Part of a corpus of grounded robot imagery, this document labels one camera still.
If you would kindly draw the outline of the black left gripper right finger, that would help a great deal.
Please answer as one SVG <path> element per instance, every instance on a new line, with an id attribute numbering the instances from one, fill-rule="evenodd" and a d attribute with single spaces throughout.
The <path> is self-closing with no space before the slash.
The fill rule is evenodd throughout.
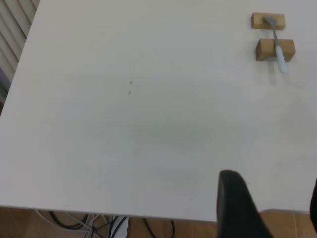
<path id="1" fill-rule="evenodd" d="M 317 233 L 317 180 L 313 189 L 311 202 L 310 202 L 310 220 Z"/>

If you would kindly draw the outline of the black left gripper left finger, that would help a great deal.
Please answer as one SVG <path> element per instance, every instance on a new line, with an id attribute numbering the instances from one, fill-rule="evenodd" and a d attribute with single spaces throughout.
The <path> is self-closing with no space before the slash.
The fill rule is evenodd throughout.
<path id="1" fill-rule="evenodd" d="M 242 176 L 220 171 L 216 202 L 218 238 L 271 238 Z"/>

